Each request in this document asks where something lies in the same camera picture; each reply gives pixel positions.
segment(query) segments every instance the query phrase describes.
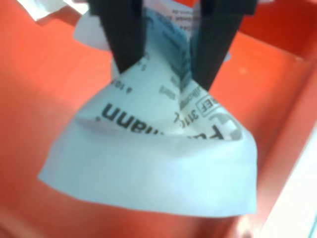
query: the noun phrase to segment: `crumpled paper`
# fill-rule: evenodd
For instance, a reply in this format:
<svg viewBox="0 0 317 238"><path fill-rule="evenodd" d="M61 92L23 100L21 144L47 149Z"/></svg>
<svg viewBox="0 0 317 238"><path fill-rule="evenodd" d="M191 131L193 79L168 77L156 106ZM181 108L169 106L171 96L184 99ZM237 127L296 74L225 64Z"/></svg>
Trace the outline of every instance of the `crumpled paper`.
<svg viewBox="0 0 317 238"><path fill-rule="evenodd" d="M252 135L192 79L185 32L146 13L144 57L76 114L39 179L77 199L127 209L254 213Z"/></svg>

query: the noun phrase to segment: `orange surface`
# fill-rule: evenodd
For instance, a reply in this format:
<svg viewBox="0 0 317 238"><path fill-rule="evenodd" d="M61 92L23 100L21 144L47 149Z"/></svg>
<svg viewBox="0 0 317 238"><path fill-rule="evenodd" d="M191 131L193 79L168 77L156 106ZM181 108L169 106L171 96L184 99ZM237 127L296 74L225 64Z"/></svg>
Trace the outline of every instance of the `orange surface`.
<svg viewBox="0 0 317 238"><path fill-rule="evenodd" d="M0 2L0 227L32 238L206 238L227 220L128 211L60 194L37 180L53 140L109 82L110 55L72 39L78 15L38 23ZM309 63L238 34L212 88L257 141L260 161L304 86Z"/></svg>
<svg viewBox="0 0 317 238"><path fill-rule="evenodd" d="M246 218L253 229L260 229L264 225L317 121L316 106L317 65L308 76L305 87L263 164L258 183L257 213L239 218L226 237L235 237L239 222Z"/></svg>

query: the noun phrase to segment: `paper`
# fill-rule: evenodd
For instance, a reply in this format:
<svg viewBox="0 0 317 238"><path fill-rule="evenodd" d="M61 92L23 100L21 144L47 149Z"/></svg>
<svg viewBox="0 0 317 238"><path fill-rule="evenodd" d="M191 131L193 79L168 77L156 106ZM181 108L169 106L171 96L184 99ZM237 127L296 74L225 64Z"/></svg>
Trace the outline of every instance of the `paper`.
<svg viewBox="0 0 317 238"><path fill-rule="evenodd" d="M63 0L18 0L34 20L39 20L66 6Z"/></svg>
<svg viewBox="0 0 317 238"><path fill-rule="evenodd" d="M39 179L77 199L227 217L256 209L252 135L191 79L186 35L147 10L145 56L94 96Z"/></svg>
<svg viewBox="0 0 317 238"><path fill-rule="evenodd" d="M89 9L88 3L85 2L76 3L73 0L64 0L64 2L82 15L85 14Z"/></svg>

